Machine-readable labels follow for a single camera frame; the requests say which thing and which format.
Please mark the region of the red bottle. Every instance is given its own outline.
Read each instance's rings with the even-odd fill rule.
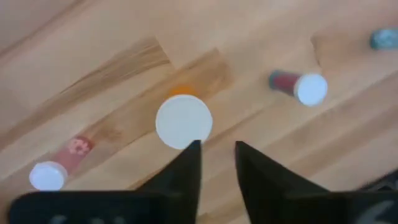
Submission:
[[[94,144],[86,137],[77,136],[71,139],[51,160],[33,167],[29,174],[30,183],[37,190],[61,189],[68,174],[78,167],[93,147]]]

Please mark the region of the white round cap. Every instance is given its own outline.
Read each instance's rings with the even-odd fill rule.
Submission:
[[[316,106],[326,97],[328,82],[320,74],[302,75],[294,85],[295,97],[306,106]]]
[[[213,118],[206,104],[192,95],[176,95],[166,100],[156,114],[160,139],[174,149],[185,149],[194,140],[206,140]]]
[[[67,177],[67,170],[52,161],[36,164],[29,174],[30,183],[37,190],[60,190]]]

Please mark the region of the small bottle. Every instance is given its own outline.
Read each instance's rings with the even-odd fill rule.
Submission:
[[[328,83],[320,74],[298,74],[276,70],[269,77],[272,89],[280,90],[294,96],[306,106],[319,105],[326,97]]]
[[[92,150],[94,144],[86,137],[77,136],[59,150],[49,161],[36,164],[29,174],[29,180],[37,190],[60,190],[68,174]]]

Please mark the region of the wood plank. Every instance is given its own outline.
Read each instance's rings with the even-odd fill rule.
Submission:
[[[117,54],[99,69],[87,74],[67,89],[53,96],[28,118],[0,135],[0,150],[29,131],[81,102],[147,70],[170,61],[154,38],[143,39]]]
[[[81,0],[4,0],[0,2],[0,55],[29,38]]]

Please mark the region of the white bottle cap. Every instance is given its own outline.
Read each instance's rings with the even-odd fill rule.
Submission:
[[[67,170],[53,161],[36,164],[29,174],[30,183],[37,190],[60,190],[67,177]]]
[[[160,139],[174,149],[185,149],[194,140],[206,140],[213,118],[206,104],[192,95],[176,95],[166,100],[156,114]]]
[[[319,74],[302,75],[294,85],[295,97],[306,106],[316,106],[326,97],[328,82]]]

